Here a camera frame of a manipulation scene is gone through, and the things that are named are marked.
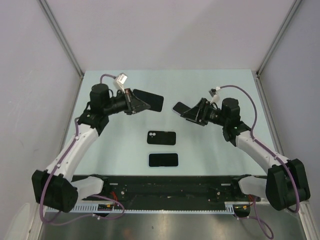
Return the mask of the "purple phone case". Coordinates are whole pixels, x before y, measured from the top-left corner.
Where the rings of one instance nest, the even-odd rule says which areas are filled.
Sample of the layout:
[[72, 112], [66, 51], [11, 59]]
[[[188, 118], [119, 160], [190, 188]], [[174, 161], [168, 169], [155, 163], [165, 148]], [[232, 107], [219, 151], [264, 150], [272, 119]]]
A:
[[190, 110], [191, 108], [187, 105], [185, 105], [184, 103], [182, 102], [177, 102], [172, 110], [174, 113], [178, 114], [180, 117], [182, 117], [181, 115], [184, 113], [184, 112], [187, 112], [188, 110]]

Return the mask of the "black phone case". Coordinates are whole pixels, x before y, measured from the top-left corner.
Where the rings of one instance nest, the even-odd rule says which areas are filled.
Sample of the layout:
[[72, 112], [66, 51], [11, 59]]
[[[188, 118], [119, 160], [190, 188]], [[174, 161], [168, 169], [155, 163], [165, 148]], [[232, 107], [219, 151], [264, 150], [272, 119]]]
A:
[[177, 141], [177, 134], [174, 131], [151, 130], [147, 134], [149, 145], [174, 146]]

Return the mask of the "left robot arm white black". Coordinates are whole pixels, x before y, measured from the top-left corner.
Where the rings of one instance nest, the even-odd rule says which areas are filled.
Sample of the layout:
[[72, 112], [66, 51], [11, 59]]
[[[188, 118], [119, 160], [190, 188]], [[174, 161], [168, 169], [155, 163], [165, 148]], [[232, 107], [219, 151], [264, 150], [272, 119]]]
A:
[[91, 175], [72, 181], [76, 168], [109, 123], [111, 115], [120, 112], [134, 115], [151, 108], [129, 88], [118, 90], [115, 96], [110, 94], [108, 85], [104, 83], [91, 88], [85, 110], [75, 119], [72, 139], [45, 170], [33, 173], [34, 195], [40, 207], [68, 213], [82, 199], [95, 195], [105, 200], [110, 196], [111, 188], [101, 176]]

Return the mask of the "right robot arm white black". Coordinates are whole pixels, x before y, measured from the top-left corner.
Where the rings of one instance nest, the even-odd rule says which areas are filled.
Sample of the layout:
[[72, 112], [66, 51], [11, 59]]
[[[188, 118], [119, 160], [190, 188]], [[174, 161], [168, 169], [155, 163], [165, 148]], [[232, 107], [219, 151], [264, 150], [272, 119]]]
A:
[[287, 209], [311, 197], [304, 164], [299, 159], [287, 157], [269, 150], [251, 135], [251, 128], [240, 116], [238, 100], [226, 98], [221, 108], [216, 108], [202, 98], [194, 107], [181, 102], [174, 110], [189, 122], [206, 126], [208, 123], [222, 127], [226, 142], [248, 154], [267, 174], [265, 178], [244, 175], [230, 188], [231, 196], [242, 201], [248, 195], [267, 199], [278, 210]]

